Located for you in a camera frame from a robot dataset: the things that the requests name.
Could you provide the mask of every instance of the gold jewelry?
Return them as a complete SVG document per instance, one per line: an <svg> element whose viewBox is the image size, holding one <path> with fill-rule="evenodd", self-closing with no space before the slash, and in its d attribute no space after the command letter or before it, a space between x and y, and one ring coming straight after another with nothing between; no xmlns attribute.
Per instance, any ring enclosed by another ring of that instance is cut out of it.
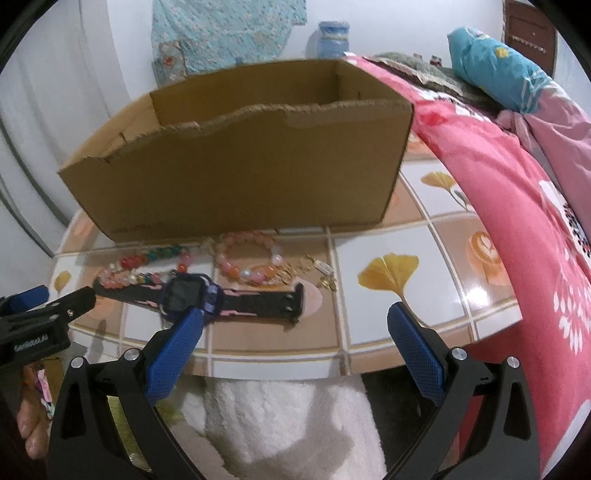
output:
<svg viewBox="0 0 591 480"><path fill-rule="evenodd" d="M312 270L312 268L315 268L322 274L322 276L320 277L320 281L318 285L316 285L316 287L336 291L335 269L331 267L328 263L323 262L322 260L318 260L317 258L312 257L312 255L306 254L300 257L298 268L303 273L308 273Z"/></svg>
<svg viewBox="0 0 591 480"><path fill-rule="evenodd" d="M297 276L297 272L291 264L283 263L277 267L277 273L275 276L285 285L291 285L291 282Z"/></svg>

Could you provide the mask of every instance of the table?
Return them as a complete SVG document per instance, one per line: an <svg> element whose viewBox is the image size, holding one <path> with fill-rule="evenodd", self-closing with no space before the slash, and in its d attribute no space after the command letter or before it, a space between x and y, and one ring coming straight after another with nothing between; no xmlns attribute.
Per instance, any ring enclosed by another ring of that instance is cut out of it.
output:
<svg viewBox="0 0 591 480"><path fill-rule="evenodd" d="M475 342L521 320L505 267L469 199L414 134L380 225L271 233L284 259L294 266L303 255L332 265L337 291L318 288L316 270L299 271L294 282L304 284L306 311L297 326L216 321L206 326L185 373L304 380L401 365L386 324L388 308L401 299L450 346ZM199 240L181 243L196 247ZM91 284L108 264L151 246L155 245L116 245L79 211L56 256L51 299ZM240 287L217 272L210 255L197 248L193 254L190 273L205 273L225 287ZM267 255L252 244L232 251L240 266L265 262ZM174 259L162 260L145 271L174 264ZM155 312L103 298L71 325L73 340L88 348L91 362L141 348L166 327Z"/></svg>

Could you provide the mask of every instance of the ginkgo leaf print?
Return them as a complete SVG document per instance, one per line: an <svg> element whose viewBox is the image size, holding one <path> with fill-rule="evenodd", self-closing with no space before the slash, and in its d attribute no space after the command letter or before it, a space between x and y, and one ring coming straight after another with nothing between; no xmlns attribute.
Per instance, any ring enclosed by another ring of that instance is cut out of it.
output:
<svg viewBox="0 0 591 480"><path fill-rule="evenodd" d="M447 190L448 192L451 192L452 187L457 184L451 175L443 173L442 171L432 171L431 173L428 173L422 177L421 181L425 185L439 187L441 189Z"/></svg>
<svg viewBox="0 0 591 480"><path fill-rule="evenodd" d="M449 174L442 171L432 171L421 178L421 182L430 187L436 187L439 189L446 190L449 195L452 196L454 201L462 207L465 211L470 211L470 200L466 197L466 194L462 192L460 186L457 184L455 179Z"/></svg>
<svg viewBox="0 0 591 480"><path fill-rule="evenodd" d="M416 255L388 254L374 258L357 276L359 285L370 290L389 290L404 297L404 286L418 267Z"/></svg>
<svg viewBox="0 0 591 480"><path fill-rule="evenodd" d="M72 274L67 270L60 272L60 274L56 277L55 281L53 282L53 287L56 289L58 295L60 295L64 287L68 285L68 282L71 278Z"/></svg>

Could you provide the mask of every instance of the white towel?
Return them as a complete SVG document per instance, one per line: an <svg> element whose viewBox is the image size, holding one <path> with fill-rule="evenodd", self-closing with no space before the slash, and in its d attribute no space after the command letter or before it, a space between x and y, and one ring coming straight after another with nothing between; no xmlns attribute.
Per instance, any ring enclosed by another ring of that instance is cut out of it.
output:
<svg viewBox="0 0 591 480"><path fill-rule="evenodd" d="M386 474L360 376L306 382L183 377L170 400L210 440L228 472L242 480ZM181 446L190 448L186 442Z"/></svg>

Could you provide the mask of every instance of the finger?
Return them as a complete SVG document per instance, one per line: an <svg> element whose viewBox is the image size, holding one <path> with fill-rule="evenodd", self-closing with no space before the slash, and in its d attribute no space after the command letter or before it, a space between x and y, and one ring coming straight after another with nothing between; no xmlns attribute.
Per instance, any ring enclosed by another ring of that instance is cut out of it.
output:
<svg viewBox="0 0 591 480"><path fill-rule="evenodd" d="M41 420L25 442L25 448L29 458L37 460L45 457L48 443L47 422Z"/></svg>
<svg viewBox="0 0 591 480"><path fill-rule="evenodd" d="M18 431L23 439L28 438L37 426L40 410L41 402L37 392L24 385L22 388L21 408L17 413Z"/></svg>

